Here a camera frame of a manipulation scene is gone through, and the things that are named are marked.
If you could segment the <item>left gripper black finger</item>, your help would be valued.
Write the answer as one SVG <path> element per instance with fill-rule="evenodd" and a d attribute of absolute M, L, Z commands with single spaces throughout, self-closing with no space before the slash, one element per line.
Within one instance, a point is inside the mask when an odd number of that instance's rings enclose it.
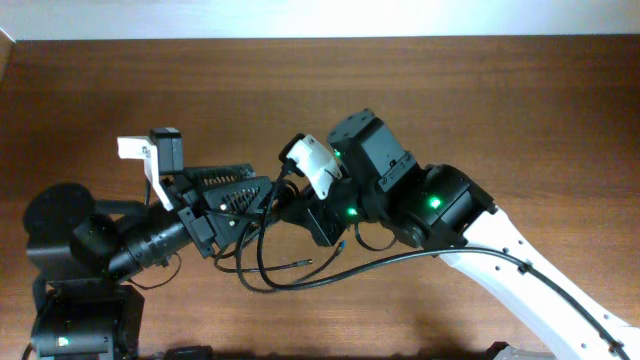
<path fill-rule="evenodd" d="M 266 176 L 249 178 L 206 190 L 206 216 L 218 246 L 235 243 L 246 227 L 260 218 L 259 207 L 272 188 Z"/>
<path fill-rule="evenodd" d="M 224 186 L 255 176 L 253 167 L 248 163 L 187 168 L 187 178 L 201 188 Z"/>

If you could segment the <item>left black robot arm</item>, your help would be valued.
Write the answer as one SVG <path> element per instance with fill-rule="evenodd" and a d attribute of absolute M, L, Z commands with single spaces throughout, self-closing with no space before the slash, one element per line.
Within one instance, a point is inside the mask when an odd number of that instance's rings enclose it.
<path fill-rule="evenodd" d="M 153 204 L 97 200 L 79 183 L 47 188 L 23 225 L 40 359 L 135 359 L 145 299 L 131 280 L 194 245 L 202 257 L 241 239 L 271 188 L 249 164 L 164 174 Z"/>

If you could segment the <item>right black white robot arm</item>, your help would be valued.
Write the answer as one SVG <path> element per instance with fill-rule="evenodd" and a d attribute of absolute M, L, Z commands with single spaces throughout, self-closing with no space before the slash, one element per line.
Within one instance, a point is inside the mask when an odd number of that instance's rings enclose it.
<path fill-rule="evenodd" d="M 435 256 L 479 284 L 559 359 L 635 359 L 639 330 L 598 304 L 542 256 L 493 198 L 459 169 L 419 165 L 370 110 L 325 141 L 295 136 L 280 154 L 307 178 L 281 210 L 320 246 L 377 223 L 412 256 Z"/>

